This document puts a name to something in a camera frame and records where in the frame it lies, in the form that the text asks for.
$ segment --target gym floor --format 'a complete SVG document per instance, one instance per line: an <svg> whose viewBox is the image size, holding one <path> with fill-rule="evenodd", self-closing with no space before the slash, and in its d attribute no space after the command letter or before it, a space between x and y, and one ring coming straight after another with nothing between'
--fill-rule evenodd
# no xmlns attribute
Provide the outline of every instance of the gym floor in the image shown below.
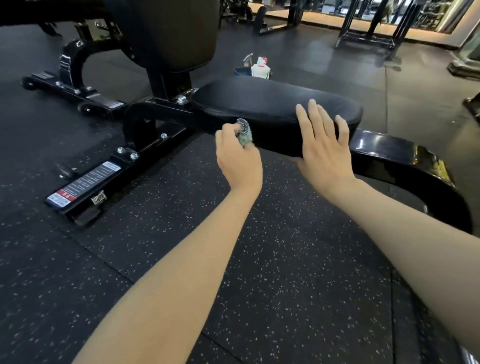
<svg viewBox="0 0 480 364"><path fill-rule="evenodd" d="M76 37L71 24L59 32L63 38L35 25L0 29L4 364L70 363L113 304L227 192L213 138L200 135L135 180L93 226L52 214L42 198L62 185L55 163L82 170L122 144L119 123L20 86L22 76L56 69L63 43ZM258 38L223 24L214 59L192 72L193 83L230 76L253 52L268 58L275 80L361 102L361 128L415 141L447 162L478 233L480 129L461 101L479 84L452 77L444 49L406 43L383 63L371 49L333 50L337 34L300 26ZM84 79L125 101L148 93L145 71L120 51L91 57ZM262 194L189 363L459 363L454 341L368 236L317 197L288 159L262 157ZM405 191L368 182L422 207Z"/></svg>

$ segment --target left hand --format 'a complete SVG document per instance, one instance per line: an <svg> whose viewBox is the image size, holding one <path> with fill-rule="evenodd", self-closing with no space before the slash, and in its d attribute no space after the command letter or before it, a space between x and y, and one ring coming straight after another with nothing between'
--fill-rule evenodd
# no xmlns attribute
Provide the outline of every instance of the left hand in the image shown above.
<svg viewBox="0 0 480 364"><path fill-rule="evenodd" d="M256 199L262 189L263 168L260 152L248 143L243 148L235 136L239 124L224 124L215 133L216 160L231 190Z"/></svg>

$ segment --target red label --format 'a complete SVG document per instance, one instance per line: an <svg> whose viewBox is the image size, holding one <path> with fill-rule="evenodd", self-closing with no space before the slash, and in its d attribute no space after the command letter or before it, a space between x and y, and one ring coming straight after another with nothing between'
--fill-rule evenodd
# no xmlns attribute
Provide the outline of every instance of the red label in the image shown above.
<svg viewBox="0 0 480 364"><path fill-rule="evenodd" d="M70 201L74 201L75 198L76 198L76 197L73 197L71 194L65 192L64 190L58 190L57 193L62 195L63 197L65 197L66 199L68 199Z"/></svg>

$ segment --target forearm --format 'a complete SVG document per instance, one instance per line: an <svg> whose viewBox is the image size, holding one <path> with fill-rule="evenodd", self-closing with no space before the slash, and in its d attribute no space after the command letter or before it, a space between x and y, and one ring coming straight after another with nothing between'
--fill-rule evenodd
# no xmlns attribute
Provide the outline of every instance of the forearm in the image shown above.
<svg viewBox="0 0 480 364"><path fill-rule="evenodd" d="M480 240L360 180L335 196L452 334L480 355Z"/></svg>
<svg viewBox="0 0 480 364"><path fill-rule="evenodd" d="M122 297L75 364L185 363L253 201L248 194L229 193Z"/></svg>

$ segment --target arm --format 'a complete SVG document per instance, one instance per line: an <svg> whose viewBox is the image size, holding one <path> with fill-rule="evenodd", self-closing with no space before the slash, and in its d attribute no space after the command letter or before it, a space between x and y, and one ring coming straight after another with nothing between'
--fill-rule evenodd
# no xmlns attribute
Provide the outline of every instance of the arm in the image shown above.
<svg viewBox="0 0 480 364"><path fill-rule="evenodd" d="M117 302L74 364L185 363L207 319L240 230L262 187L260 153L237 126L216 133L231 191Z"/></svg>
<svg viewBox="0 0 480 364"><path fill-rule="evenodd" d="M297 106L297 116L303 135L302 174L365 230L457 340L480 357L480 239L356 179L348 126L339 116L338 140L333 121L315 102L309 104L309 116Z"/></svg>

